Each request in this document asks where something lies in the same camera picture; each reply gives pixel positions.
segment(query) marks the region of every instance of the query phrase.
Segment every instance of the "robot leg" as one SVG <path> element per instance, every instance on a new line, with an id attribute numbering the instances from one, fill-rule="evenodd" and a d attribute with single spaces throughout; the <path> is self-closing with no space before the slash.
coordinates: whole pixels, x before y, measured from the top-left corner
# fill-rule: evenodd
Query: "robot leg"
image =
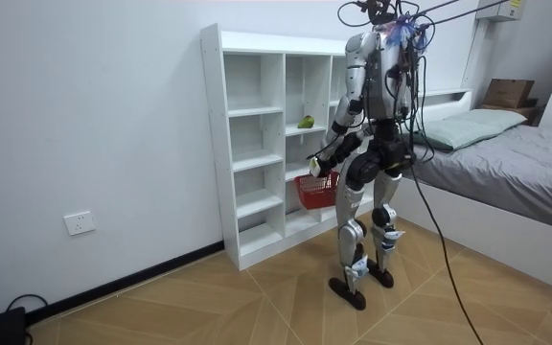
<path id="1" fill-rule="evenodd" d="M 396 230 L 397 214 L 389 206 L 391 198 L 398 189 L 402 174 L 397 169 L 381 172 L 374 185 L 374 211 L 372 212 L 372 236 L 376 248 L 377 262 L 368 262 L 372 274 L 385 288 L 392 288 L 395 284 L 389 273 L 389 257 L 395 251 L 397 240 L 403 231 Z"/>
<path id="2" fill-rule="evenodd" d="M 344 281 L 332 278 L 330 288 L 359 311 L 365 309 L 365 297 L 358 290 L 358 281 L 368 273 L 368 256 L 363 251 L 363 238 L 367 230 L 362 222 L 355 219 L 355 214 L 363 199 L 364 188 L 355 190 L 345 181 L 351 162 L 357 157 L 351 155 L 340 174 L 337 185 L 335 211 L 338 222 L 338 251 L 343 268 Z"/>

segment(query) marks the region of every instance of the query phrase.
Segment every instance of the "green fruit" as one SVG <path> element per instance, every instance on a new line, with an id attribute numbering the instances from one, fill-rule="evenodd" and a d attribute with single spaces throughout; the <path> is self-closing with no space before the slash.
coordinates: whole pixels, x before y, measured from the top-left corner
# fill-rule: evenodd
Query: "green fruit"
<path id="1" fill-rule="evenodd" d="M 297 125 L 298 128 L 312 128 L 314 126 L 314 118 L 310 115 L 304 117 Z"/>

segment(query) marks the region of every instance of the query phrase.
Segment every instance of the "wooden floor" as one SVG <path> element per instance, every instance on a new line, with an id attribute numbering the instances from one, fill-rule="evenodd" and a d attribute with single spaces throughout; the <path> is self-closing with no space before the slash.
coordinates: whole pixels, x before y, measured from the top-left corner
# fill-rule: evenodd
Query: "wooden floor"
<path id="1" fill-rule="evenodd" d="M 408 222 L 400 227 L 396 285 L 385 289 L 366 276 L 365 311 L 327 287 L 341 272 L 331 230 L 242 272 L 217 254 L 37 325 L 34 344 L 475 344 L 439 239 Z M 454 242 L 448 254 L 485 344 L 552 345 L 551 286 Z"/>

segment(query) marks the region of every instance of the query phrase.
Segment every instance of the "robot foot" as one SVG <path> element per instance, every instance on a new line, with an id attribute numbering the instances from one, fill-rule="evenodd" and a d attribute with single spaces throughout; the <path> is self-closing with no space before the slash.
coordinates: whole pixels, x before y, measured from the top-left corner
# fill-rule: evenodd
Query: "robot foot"
<path id="1" fill-rule="evenodd" d="M 385 288 L 392 288 L 395 285 L 393 276 L 387 269 L 384 272 L 381 272 L 379 265 L 372 260 L 368 260 L 368 269 L 370 274 L 379 281 L 379 283 Z"/>
<path id="2" fill-rule="evenodd" d="M 348 303 L 350 303 L 351 306 L 353 306 L 353 308 L 355 308 L 356 310 L 365 310 L 365 297 L 361 292 L 357 291 L 355 294 L 351 293 L 347 284 L 337 278 L 330 279 L 330 288 L 333 290 L 333 292 L 335 292 L 335 294 L 344 298 Z"/>

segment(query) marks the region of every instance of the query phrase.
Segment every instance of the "black baseboard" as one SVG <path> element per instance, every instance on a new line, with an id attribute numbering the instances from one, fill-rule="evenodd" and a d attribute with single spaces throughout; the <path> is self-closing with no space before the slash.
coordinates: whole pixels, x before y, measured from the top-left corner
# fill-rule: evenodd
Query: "black baseboard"
<path id="1" fill-rule="evenodd" d="M 79 293 L 69 298 L 65 298 L 64 300 L 60 300 L 46 307 L 29 311 L 26 315 L 27 325 L 32 326 L 37 322 L 47 319 L 51 316 L 69 311 L 73 308 L 77 308 L 83 304 L 89 303 L 96 299 L 100 299 L 124 288 L 132 287 L 136 284 L 146 281 L 147 279 L 154 278 L 173 269 L 177 269 L 183 265 L 190 264 L 208 255 L 220 252 L 224 248 L 225 246 L 223 241 L 218 241 L 203 248 L 199 248 L 198 250 L 191 253 L 187 253 L 175 259 L 171 259 L 164 263 L 154 265 L 153 267 L 149 267 L 139 272 L 130 274 L 121 279 L 117 279 L 114 282 L 104 284 L 100 287 L 91 288 L 88 291 Z"/>

